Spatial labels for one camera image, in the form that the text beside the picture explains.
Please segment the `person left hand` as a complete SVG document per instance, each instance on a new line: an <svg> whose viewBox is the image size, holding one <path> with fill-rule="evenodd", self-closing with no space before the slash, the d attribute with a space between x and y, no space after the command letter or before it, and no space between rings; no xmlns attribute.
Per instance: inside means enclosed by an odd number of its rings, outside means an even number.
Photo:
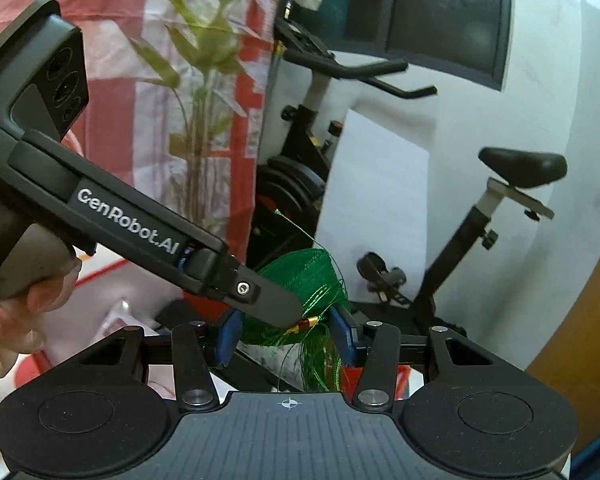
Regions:
<svg viewBox="0 0 600 480"><path fill-rule="evenodd" d="M67 303L81 268L81 260L72 258L68 269L59 275L42 278L25 292L0 301L0 379L14 367L20 354L44 348L45 315Z"/></svg>

